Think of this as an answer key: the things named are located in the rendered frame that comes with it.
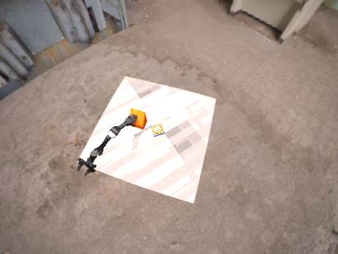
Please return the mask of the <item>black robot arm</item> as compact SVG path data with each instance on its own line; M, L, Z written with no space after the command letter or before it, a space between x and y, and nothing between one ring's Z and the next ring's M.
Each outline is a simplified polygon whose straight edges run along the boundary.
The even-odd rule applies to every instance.
M109 130L108 130L108 133L109 131L111 131L113 134L116 135L116 137L118 136L118 134L121 132L121 129L125 128L126 126L130 126L132 124L134 124L134 122L136 121L137 119L137 116L136 114L132 114L132 115L128 115L125 119L125 121L123 123L121 123L120 125L116 125L114 127L111 127ZM101 143L100 146L96 147L95 149L93 149L91 152L90 152L90 158L92 158L93 160L95 160L97 158L97 156L101 156L104 152L104 147L107 145L107 143L109 142L110 139L113 139L113 138L116 138L116 137L110 137L109 135L107 135L105 137L105 139L103 140L103 142ZM89 160L86 164L89 165L91 168L93 169L96 169L97 166L96 164L93 164L94 162L91 160Z

